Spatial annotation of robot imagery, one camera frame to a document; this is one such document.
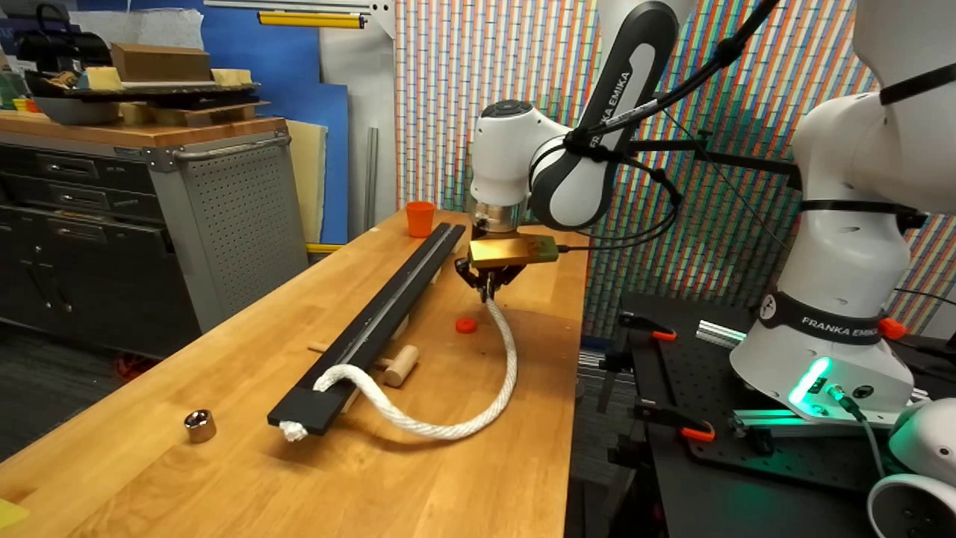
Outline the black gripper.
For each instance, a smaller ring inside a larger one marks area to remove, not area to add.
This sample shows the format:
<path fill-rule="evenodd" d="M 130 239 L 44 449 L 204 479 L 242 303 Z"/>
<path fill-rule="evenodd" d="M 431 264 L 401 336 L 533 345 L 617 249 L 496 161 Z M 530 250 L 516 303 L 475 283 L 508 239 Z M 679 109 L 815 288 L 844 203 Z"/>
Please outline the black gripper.
<path fill-rule="evenodd" d="M 487 303 L 521 276 L 521 267 L 475 270 L 467 256 L 455 256 L 455 271 Z"/>

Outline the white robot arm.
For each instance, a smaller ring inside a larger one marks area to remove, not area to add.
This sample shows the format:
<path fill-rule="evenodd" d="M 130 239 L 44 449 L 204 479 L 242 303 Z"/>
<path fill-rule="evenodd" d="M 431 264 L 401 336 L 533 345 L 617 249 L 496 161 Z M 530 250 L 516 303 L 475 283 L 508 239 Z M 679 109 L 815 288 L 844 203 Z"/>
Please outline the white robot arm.
<path fill-rule="evenodd" d="M 493 103 L 473 144 L 475 243 L 516 234 L 516 206 L 554 231 L 585 231 L 611 206 L 637 126 L 738 59 L 778 0 L 763 0 L 699 73 L 661 74 L 696 0 L 602 0 L 602 74 L 575 126 L 530 103 Z M 745 385 L 803 418 L 854 403 L 891 425 L 914 401 L 914 375 L 879 331 L 912 255 L 902 221 L 956 213 L 956 0 L 854 0 L 857 59 L 873 92 L 827 100 L 799 123 L 799 231 L 757 322 L 733 348 Z"/>

